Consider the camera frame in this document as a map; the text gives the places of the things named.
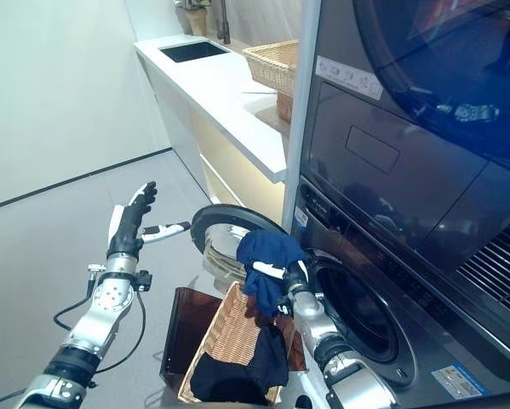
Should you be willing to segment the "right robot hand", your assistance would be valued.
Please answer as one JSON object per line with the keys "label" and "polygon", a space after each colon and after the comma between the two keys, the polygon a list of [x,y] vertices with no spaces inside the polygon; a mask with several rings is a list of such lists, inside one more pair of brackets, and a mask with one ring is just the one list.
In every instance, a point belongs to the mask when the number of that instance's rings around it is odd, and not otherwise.
{"label": "right robot hand", "polygon": [[272,264],[259,261],[253,262],[252,267],[266,276],[277,279],[284,293],[295,291],[297,288],[304,291],[309,281],[307,267],[302,260],[292,262],[287,268],[275,268]]}

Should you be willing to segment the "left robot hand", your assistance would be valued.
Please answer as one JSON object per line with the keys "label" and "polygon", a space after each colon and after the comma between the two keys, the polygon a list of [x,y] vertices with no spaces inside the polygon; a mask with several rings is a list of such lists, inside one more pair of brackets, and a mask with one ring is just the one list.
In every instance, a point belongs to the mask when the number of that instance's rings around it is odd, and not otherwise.
{"label": "left robot hand", "polygon": [[135,191],[127,205],[114,206],[108,230],[107,257],[125,253],[138,259],[143,245],[167,239],[191,228],[190,222],[177,222],[142,228],[139,233],[143,216],[151,211],[157,194],[156,182],[149,181]]}

